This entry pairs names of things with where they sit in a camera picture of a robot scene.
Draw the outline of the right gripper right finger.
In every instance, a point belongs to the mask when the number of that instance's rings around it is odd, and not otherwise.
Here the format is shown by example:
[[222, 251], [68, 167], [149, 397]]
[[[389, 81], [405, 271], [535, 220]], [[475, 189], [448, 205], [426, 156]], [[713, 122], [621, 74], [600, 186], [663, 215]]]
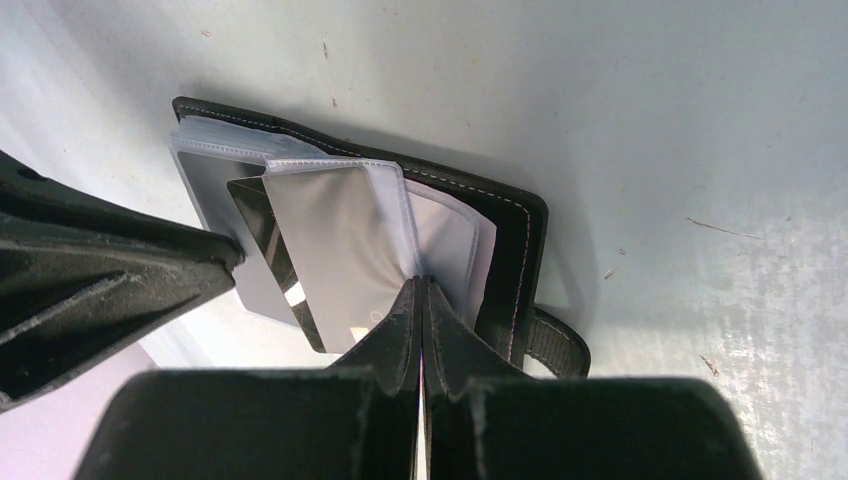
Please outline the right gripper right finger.
[[434, 479], [757, 479], [729, 404], [689, 378], [536, 379], [421, 282]]

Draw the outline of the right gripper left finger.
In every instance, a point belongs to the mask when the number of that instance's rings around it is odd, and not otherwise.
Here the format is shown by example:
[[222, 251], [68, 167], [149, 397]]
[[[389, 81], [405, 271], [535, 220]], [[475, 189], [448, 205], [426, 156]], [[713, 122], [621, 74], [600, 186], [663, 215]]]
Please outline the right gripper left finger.
[[111, 400], [79, 479], [411, 479], [420, 280], [323, 369], [153, 370]]

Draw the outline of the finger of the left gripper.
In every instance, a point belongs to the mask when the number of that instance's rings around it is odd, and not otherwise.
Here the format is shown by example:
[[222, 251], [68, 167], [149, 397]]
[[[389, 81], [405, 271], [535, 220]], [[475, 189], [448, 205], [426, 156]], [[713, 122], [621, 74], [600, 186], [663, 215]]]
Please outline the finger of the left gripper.
[[234, 285], [230, 238], [1, 158], [1, 408], [88, 372]]

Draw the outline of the black card holder wallet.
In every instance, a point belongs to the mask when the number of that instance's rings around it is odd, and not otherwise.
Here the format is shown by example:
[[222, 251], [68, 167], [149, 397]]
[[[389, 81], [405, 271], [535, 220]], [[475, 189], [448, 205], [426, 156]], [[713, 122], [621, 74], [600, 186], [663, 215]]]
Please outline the black card holder wallet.
[[494, 222], [494, 265], [486, 280], [482, 317], [475, 332], [499, 355], [520, 367], [524, 356], [559, 378], [584, 378], [591, 355], [586, 342], [563, 321], [534, 306], [544, 251], [548, 208], [539, 196], [494, 180], [412, 156], [352, 143], [289, 120], [190, 97], [172, 107], [180, 126], [188, 119], [217, 120], [251, 133], [282, 134], [323, 154], [399, 164], [406, 178], [467, 203]]

